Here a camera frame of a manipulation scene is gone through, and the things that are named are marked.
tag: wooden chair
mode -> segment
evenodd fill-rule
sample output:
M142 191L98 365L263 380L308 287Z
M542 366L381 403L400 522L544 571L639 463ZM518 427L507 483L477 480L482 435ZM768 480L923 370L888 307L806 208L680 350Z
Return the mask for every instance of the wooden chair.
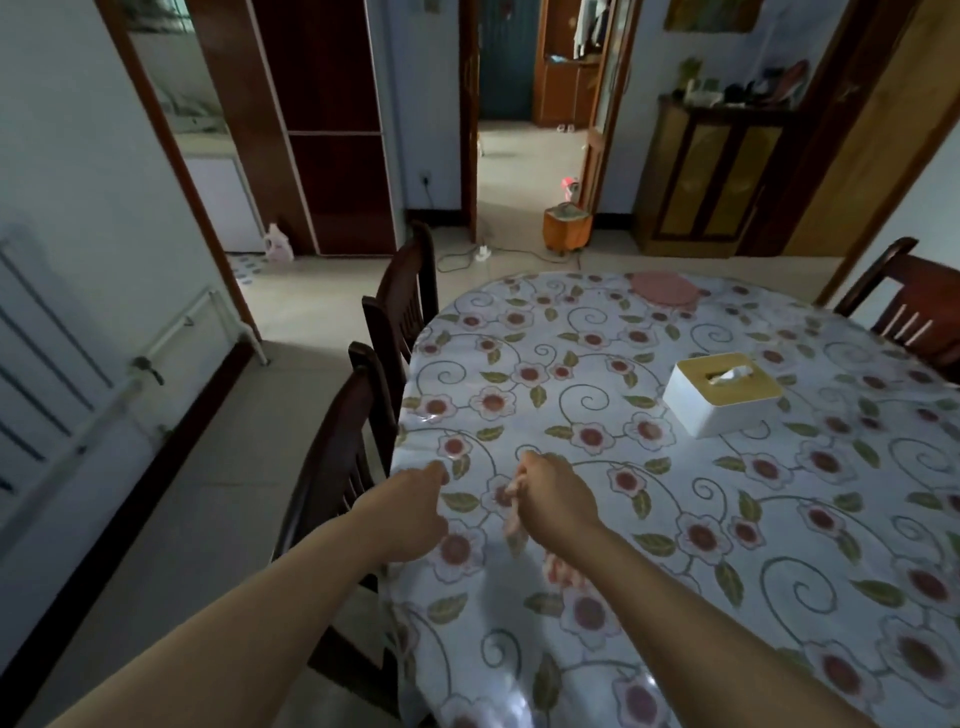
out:
M882 280L902 283L871 331L951 378L960 362L960 271L910 255L917 243L902 237L887 248L834 311L849 317Z
M407 383L403 361L410 363L414 342L440 310L433 237L423 223L414 221L410 227L414 235L394 254L376 296L363 298L370 340L383 365L395 415Z
M330 405L303 461L297 487L283 517L274 560L317 526L346 513L374 486L363 444L363 424L367 420L383 470L390 471L396 419L388 400L383 370L373 349L366 344L353 342L349 355L353 374ZM376 592L376 576L368 574L360 585ZM307 664L367 702L399 716L396 658L389 650L384 650L383 667L377 667L330 626Z

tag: baseboard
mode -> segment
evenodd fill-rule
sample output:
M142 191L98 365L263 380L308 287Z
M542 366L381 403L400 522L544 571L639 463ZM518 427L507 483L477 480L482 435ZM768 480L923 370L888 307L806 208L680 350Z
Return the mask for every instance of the baseboard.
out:
M407 222L420 220L430 228L463 228L469 220L461 209L408 209Z
M253 354L237 344L0 675L0 726L23 717Z
M596 231L628 231L634 224L630 212L597 212L593 215L593 229Z

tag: chair backrest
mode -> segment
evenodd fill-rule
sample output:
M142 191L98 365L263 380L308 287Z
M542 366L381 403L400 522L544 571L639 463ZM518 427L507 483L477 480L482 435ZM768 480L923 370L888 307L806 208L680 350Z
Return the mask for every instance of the chair backrest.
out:
M383 365L395 414L407 382L403 360L410 362L414 342L440 310L433 237L423 223L414 221L410 227L413 237L394 254L376 296L363 298L367 329Z
M383 370L373 349L366 344L353 342L349 355L353 373L330 404L303 461L283 517L274 559L317 526L346 513L373 487L363 443L363 425L367 420L384 473L390 471L396 418Z
M960 271L910 255L913 237L895 242L834 308L850 316L884 279L903 284L871 328L941 372L960 360Z

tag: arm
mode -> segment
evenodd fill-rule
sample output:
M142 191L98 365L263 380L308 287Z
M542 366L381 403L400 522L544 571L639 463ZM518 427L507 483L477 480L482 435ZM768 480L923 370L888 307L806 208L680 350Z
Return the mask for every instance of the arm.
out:
M520 471L519 514L531 537L607 599L686 728L874 725L604 526L565 460L527 452Z
M380 564L419 558L446 533L437 514L442 474L431 464L381 483L51 725L270 725L357 581Z

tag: forearm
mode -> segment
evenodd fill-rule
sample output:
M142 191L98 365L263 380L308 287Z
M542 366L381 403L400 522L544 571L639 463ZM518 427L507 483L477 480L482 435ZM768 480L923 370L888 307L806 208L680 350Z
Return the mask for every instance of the forearm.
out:
M686 728L873 725L610 530L576 552Z
M321 526L53 725L269 725L349 590L378 563L364 527L352 515Z

